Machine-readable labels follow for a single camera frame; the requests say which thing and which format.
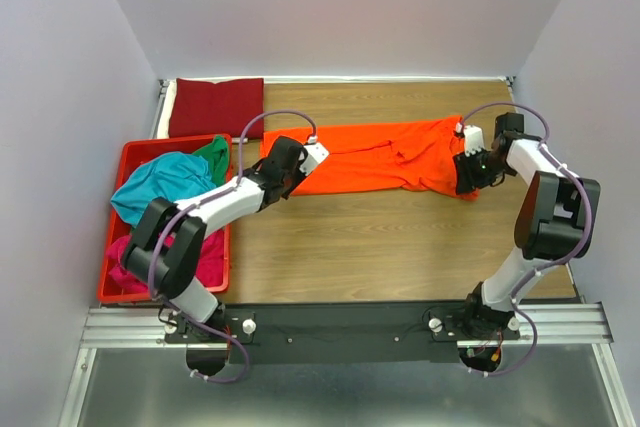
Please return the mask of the orange t-shirt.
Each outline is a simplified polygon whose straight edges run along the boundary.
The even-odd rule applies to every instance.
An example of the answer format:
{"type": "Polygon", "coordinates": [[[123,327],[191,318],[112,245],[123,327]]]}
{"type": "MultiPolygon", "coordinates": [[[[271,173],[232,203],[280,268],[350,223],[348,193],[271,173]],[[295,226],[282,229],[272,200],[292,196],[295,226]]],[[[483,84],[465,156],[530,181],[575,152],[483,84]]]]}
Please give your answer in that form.
{"type": "Polygon", "coordinates": [[[460,116],[404,123],[320,126],[328,158],[297,187],[300,195],[405,189],[433,191],[466,201],[477,190],[456,192],[454,157],[464,142],[454,134],[460,116]]]}

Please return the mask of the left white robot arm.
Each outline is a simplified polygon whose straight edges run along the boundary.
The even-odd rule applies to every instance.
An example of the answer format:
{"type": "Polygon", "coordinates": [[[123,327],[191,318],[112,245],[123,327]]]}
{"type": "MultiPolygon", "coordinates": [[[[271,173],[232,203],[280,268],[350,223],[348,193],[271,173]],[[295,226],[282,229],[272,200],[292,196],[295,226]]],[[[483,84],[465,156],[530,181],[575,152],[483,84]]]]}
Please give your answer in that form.
{"type": "Polygon", "coordinates": [[[152,298],[182,314],[197,340],[214,340],[225,332],[225,314],[223,304],[196,277],[204,241],[232,222],[289,198],[328,156],[315,137],[302,144],[280,136],[266,157],[226,184],[178,202],[154,199],[120,263],[146,284],[152,298]]]}

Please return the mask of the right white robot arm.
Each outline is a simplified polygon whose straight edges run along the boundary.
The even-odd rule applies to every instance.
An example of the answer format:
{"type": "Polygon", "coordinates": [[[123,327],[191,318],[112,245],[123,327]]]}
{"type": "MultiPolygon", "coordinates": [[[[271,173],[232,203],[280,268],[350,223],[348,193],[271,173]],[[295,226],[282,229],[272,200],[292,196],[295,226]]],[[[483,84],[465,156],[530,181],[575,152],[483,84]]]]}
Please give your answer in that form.
{"type": "Polygon", "coordinates": [[[454,134],[464,144],[453,158],[457,194],[497,186],[508,176],[518,176],[527,185],[511,253],[468,294],[457,319],[466,336],[480,339],[507,329],[520,301],[548,272],[587,253],[600,185],[561,163],[544,137],[526,133],[519,113],[496,118],[489,147],[481,128],[465,121],[456,125],[454,134]]]}

